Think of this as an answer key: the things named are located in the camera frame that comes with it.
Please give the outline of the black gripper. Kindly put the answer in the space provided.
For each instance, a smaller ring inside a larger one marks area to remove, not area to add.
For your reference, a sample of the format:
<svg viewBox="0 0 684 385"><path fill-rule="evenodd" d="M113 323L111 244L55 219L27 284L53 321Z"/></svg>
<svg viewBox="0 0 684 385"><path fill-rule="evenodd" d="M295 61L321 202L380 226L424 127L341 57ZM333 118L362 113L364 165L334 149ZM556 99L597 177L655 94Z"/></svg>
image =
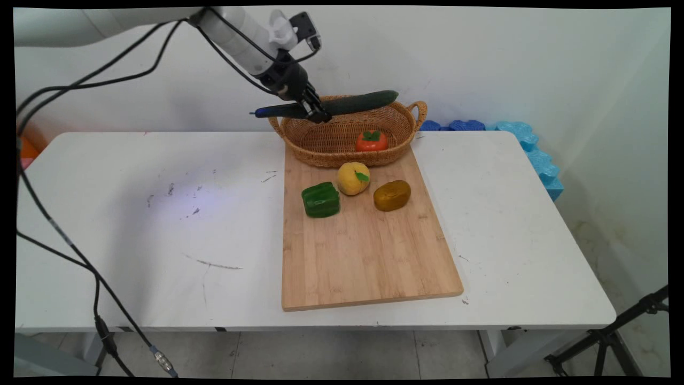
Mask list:
<svg viewBox="0 0 684 385"><path fill-rule="evenodd" d="M332 115L308 81L305 69L284 49L277 51L274 61L265 72L259 75L261 84L286 102L300 102L305 109L305 119L315 124L325 124Z"/></svg>

